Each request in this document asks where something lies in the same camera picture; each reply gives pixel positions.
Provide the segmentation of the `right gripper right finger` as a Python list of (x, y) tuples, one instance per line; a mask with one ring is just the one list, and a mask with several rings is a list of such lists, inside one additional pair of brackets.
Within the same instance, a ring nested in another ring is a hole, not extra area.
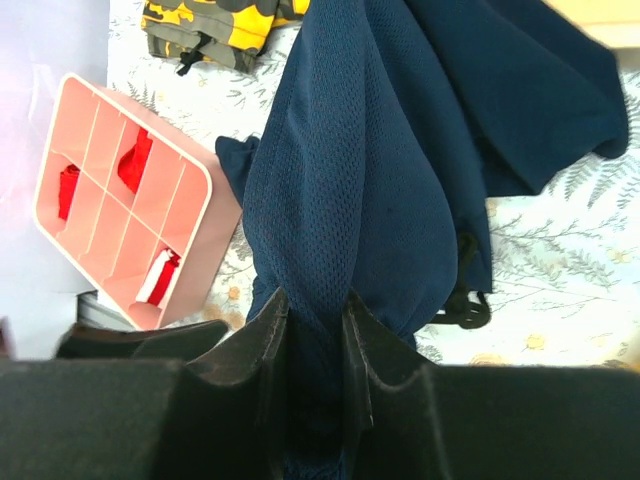
[(349, 479), (635, 479), (629, 369), (439, 366), (350, 294), (343, 310)]

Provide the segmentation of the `navy blue shorts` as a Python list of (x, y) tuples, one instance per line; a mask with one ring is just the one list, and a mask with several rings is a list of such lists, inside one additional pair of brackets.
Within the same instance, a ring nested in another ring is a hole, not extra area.
[(490, 197), (629, 145), (617, 59), (541, 1), (315, 1), (263, 134), (221, 137), (256, 277), (289, 301), (284, 475), (340, 479), (342, 312), (407, 344), (491, 317)]

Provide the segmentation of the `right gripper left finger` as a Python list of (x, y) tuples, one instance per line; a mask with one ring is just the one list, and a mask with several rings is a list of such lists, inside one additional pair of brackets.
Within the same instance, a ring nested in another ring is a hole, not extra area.
[(5, 479), (279, 479), (288, 301), (202, 356), (1, 363)]

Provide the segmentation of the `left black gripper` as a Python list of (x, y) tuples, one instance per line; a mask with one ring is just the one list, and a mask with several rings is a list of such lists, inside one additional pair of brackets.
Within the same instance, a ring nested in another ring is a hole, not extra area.
[(151, 331), (116, 331), (75, 324), (61, 339), (56, 359), (195, 360), (227, 334), (222, 320)]

